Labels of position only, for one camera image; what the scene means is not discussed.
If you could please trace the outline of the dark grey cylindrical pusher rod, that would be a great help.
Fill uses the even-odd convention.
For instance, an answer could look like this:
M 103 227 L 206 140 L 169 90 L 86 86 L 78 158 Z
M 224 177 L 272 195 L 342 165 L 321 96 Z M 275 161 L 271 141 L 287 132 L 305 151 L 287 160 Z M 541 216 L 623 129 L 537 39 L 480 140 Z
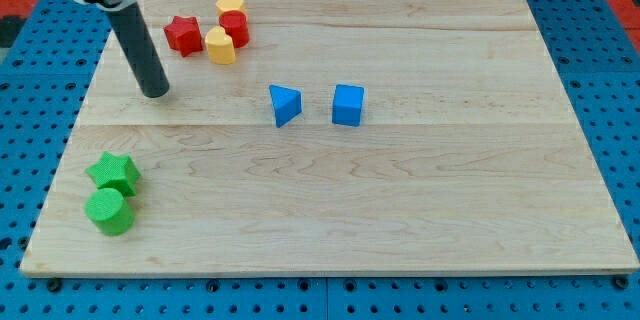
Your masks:
M 107 17 L 142 94 L 148 98 L 164 96 L 170 84 L 139 5 L 108 12 Z

